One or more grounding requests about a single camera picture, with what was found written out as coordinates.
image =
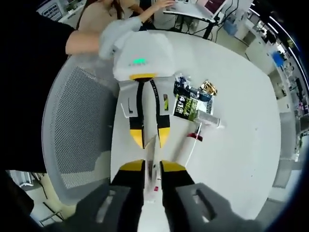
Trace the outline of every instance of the desk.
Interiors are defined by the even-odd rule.
[[[70,12],[68,12],[65,16],[59,19],[58,22],[65,23],[65,24],[70,25],[71,27],[76,28],[78,19],[81,16],[84,6],[85,6],[85,2],[79,3],[78,6],[74,10],[71,10]]]
[[[232,210],[241,217],[255,218],[271,190],[281,146],[279,111],[269,77],[245,58],[213,42],[170,31],[151,33],[168,37],[176,67],[191,75],[193,85],[199,86],[209,79],[218,89],[213,115],[226,122],[227,127],[207,130],[202,149],[195,151],[187,165],[190,176],[196,183],[205,183],[228,199]],[[147,94],[152,91],[143,93],[148,142],[156,134],[152,119],[155,119],[155,100],[153,94]],[[170,135],[161,150],[162,159],[173,160],[190,126],[190,122],[170,117]],[[118,103],[112,137],[111,180],[121,165],[145,159],[146,153],[130,136],[129,121]]]
[[[224,14],[222,12],[218,13],[218,22],[216,22],[214,19],[194,17],[192,15],[184,15],[177,12],[157,11],[154,14],[154,26],[157,29],[169,30],[176,26],[176,19],[178,16],[182,20],[184,20],[184,18],[190,18],[194,20],[194,29],[190,28],[189,30],[188,25],[184,21],[182,21],[179,25],[180,28],[176,28],[179,32],[194,34],[203,37],[204,39],[208,39],[210,33],[212,33],[213,35],[217,33],[217,30],[219,28],[218,24],[221,23],[224,18]]]

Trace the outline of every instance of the gray mesh chair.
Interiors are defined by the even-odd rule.
[[[42,149],[52,185],[66,205],[110,181],[113,121],[119,94],[112,64],[70,57],[50,90]]]

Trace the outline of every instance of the laptop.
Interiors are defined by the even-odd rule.
[[[228,0],[197,0],[196,3],[175,1],[163,10],[165,14],[185,15],[198,19],[214,20]]]

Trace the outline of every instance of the white device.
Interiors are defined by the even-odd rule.
[[[225,128],[225,124],[221,121],[221,119],[201,110],[197,111],[197,117],[194,121],[198,123],[198,127],[195,132],[189,133],[186,136],[183,141],[182,148],[176,158],[176,162],[183,167],[187,166],[189,159],[193,154],[194,148],[196,146],[200,146],[202,143],[202,130],[205,129],[205,126],[211,126],[217,129]]]
[[[157,135],[153,138],[151,143],[153,145],[154,154],[152,160],[150,160],[151,166],[148,166],[149,160],[146,160],[145,172],[144,200],[147,203],[155,203],[157,200],[160,200],[159,195],[162,191],[160,167],[160,161],[162,160],[162,149],[160,148],[160,141]]]
[[[185,1],[175,1],[175,4],[167,7],[163,13],[185,15],[202,20],[214,21],[215,16],[221,11],[228,0],[197,0],[192,4]]]
[[[130,31],[114,46],[113,74],[118,81],[170,77],[175,73],[172,45],[163,34]]]

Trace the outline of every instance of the glue tube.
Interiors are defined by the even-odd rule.
[[[202,123],[199,124],[195,132],[189,133],[184,139],[183,146],[176,158],[176,163],[183,167],[186,167],[189,159],[191,158],[195,146],[199,145],[203,141],[201,136]]]

